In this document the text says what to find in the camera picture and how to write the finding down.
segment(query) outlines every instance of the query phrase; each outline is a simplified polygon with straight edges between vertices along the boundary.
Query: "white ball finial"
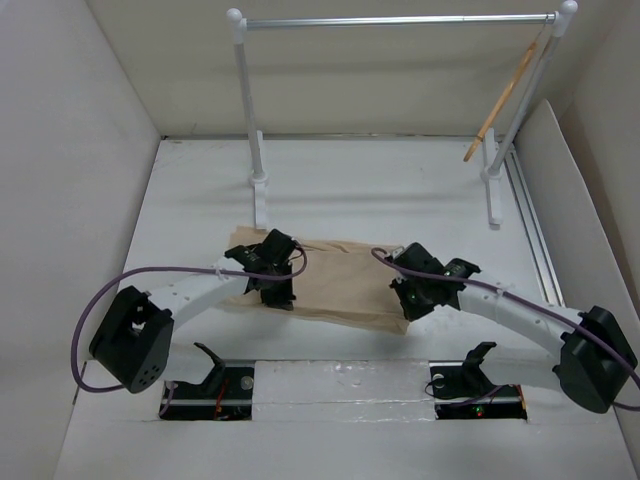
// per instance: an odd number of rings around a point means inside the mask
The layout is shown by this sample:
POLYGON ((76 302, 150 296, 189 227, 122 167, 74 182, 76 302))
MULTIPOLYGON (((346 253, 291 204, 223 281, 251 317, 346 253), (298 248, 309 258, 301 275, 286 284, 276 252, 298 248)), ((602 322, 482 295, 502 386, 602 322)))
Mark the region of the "white ball finial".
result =
POLYGON ((578 11, 578 2, 575 0, 565 0, 560 5, 560 13, 576 13, 578 11))
POLYGON ((227 10, 227 20, 231 23, 240 23, 242 21, 242 12, 237 8, 230 8, 227 10))
POLYGON ((553 23, 553 33, 551 35, 557 38, 563 36, 577 11, 578 2, 575 0, 565 0, 562 2, 560 11, 556 12, 556 21, 553 23))

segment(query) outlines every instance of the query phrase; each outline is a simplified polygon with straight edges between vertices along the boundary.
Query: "fabric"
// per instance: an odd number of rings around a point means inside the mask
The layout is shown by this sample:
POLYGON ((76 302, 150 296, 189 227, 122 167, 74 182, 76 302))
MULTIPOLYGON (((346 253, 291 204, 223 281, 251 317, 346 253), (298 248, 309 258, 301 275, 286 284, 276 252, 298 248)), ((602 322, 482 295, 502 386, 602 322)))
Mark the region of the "fabric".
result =
MULTIPOLYGON (((238 227, 231 235, 229 247, 259 243, 265 237, 266 232, 238 227)), ((366 330, 399 335, 407 332, 409 322, 402 315, 397 295, 389 288, 395 273, 373 258, 370 250, 376 245, 297 240, 307 252, 309 263, 307 270, 293 280, 296 296, 293 312, 263 306, 256 291, 228 299, 226 303, 366 330)), ((388 251, 397 248, 382 247, 388 251)), ((301 265, 301 258, 293 260, 294 271, 301 265)))

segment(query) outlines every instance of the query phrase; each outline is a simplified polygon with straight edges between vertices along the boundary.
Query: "metal rod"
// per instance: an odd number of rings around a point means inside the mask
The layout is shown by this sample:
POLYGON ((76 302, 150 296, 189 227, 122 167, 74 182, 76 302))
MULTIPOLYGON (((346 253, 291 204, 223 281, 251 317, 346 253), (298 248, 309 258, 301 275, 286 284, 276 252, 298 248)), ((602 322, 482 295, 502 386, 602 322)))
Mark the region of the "metal rod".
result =
POLYGON ((364 27, 393 25, 551 25, 555 13, 532 15, 432 15, 415 17, 301 18, 291 20, 249 20, 247 31, 305 27, 364 27))
POLYGON ((253 166, 253 178, 259 180, 265 176, 260 156, 260 142, 258 141, 258 130, 253 114, 253 100, 251 89, 249 88, 249 71, 247 69, 247 58, 244 53, 244 43, 234 45, 236 54, 236 65, 238 67, 238 77, 240 78, 240 90, 242 91, 242 106, 244 107, 244 120, 247 124, 249 136, 249 148, 251 149, 251 164, 253 166))
POLYGON ((518 105, 518 109, 516 110, 516 114, 511 121, 511 125, 509 126, 509 130, 506 135, 502 139, 502 143, 500 144, 500 149, 496 155, 491 166, 487 169, 488 175, 498 175, 500 173, 500 167, 502 167, 502 162, 504 162, 504 157, 513 142, 513 139, 516 137, 518 130, 520 129, 520 125, 522 124, 522 120, 524 120, 524 116, 527 113, 527 109, 529 108, 529 104, 531 103, 531 99, 533 95, 536 93, 536 89, 540 84, 540 80, 542 79, 542 75, 546 70, 551 58, 553 57, 553 53, 556 51, 558 44, 560 43, 561 37, 551 36, 549 37, 549 41, 544 47, 542 55, 538 60, 536 68, 531 75, 531 79, 529 80, 529 84, 527 85, 527 89, 522 96, 522 100, 520 100, 520 105, 518 105))

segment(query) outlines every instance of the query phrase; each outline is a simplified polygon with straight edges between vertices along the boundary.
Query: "horizontal bar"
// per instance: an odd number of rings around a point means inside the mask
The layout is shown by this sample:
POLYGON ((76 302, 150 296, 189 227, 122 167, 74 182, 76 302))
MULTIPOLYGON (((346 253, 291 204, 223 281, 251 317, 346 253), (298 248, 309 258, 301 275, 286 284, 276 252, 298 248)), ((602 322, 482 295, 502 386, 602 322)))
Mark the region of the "horizontal bar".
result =
POLYGON ((247 30, 269 30, 304 27, 364 27, 393 25, 498 25, 548 24, 555 13, 532 15, 446 15, 415 17, 300 18, 291 20, 247 20, 247 30))

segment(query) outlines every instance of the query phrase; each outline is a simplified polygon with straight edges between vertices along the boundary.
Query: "screw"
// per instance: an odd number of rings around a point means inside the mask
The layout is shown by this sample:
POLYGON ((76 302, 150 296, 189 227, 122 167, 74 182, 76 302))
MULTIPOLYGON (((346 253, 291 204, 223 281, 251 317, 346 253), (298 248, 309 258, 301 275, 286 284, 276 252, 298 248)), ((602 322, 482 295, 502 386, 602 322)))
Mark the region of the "screw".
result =
POLYGON ((243 390, 251 390, 253 388, 253 378, 246 376, 240 379, 240 388, 243 390))

